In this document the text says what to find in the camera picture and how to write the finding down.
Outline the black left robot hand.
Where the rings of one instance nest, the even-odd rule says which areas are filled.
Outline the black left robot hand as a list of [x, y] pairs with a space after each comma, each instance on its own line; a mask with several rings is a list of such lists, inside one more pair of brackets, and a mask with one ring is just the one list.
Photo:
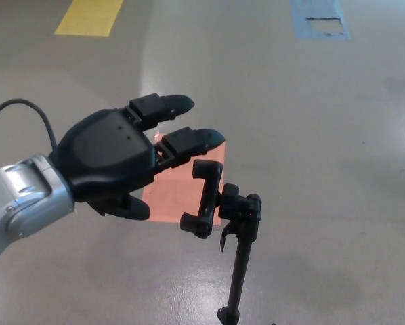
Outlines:
[[122, 108], [99, 110], [71, 127], [49, 154], [75, 202], [100, 215], [145, 221], [150, 207], [131, 193], [165, 169], [219, 147], [224, 136], [214, 129], [184, 127], [152, 143], [145, 131], [172, 121], [194, 107], [186, 95], [156, 93]]

